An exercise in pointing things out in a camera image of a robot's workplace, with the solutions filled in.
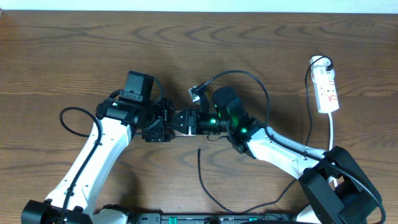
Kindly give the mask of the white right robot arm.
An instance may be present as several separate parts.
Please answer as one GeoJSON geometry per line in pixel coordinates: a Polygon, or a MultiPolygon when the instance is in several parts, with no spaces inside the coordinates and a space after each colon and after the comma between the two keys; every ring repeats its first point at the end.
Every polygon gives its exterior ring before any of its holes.
{"type": "Polygon", "coordinates": [[[296,222],[364,223],[375,209],[385,220],[379,192],[347,150],[315,149],[278,134],[250,117],[231,87],[214,92],[214,111],[209,111],[205,95],[196,99],[199,110],[172,114],[168,126],[186,135],[226,133],[238,153],[271,163],[297,179],[308,205],[295,216],[296,222]]]}

